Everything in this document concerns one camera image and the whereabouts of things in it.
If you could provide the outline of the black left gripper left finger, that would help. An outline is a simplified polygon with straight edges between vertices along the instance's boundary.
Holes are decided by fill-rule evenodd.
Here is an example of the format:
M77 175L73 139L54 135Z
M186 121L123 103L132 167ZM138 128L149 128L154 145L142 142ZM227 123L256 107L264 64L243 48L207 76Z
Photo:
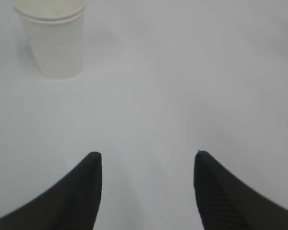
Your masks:
M102 157L91 152L47 191L0 218L0 230L92 230L102 194Z

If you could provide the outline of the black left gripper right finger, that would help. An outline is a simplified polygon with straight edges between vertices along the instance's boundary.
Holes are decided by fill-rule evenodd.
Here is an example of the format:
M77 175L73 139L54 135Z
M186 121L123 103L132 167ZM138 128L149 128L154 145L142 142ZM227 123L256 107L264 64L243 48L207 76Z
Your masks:
M194 191L206 230L288 230L288 210L262 196L206 151L194 158Z

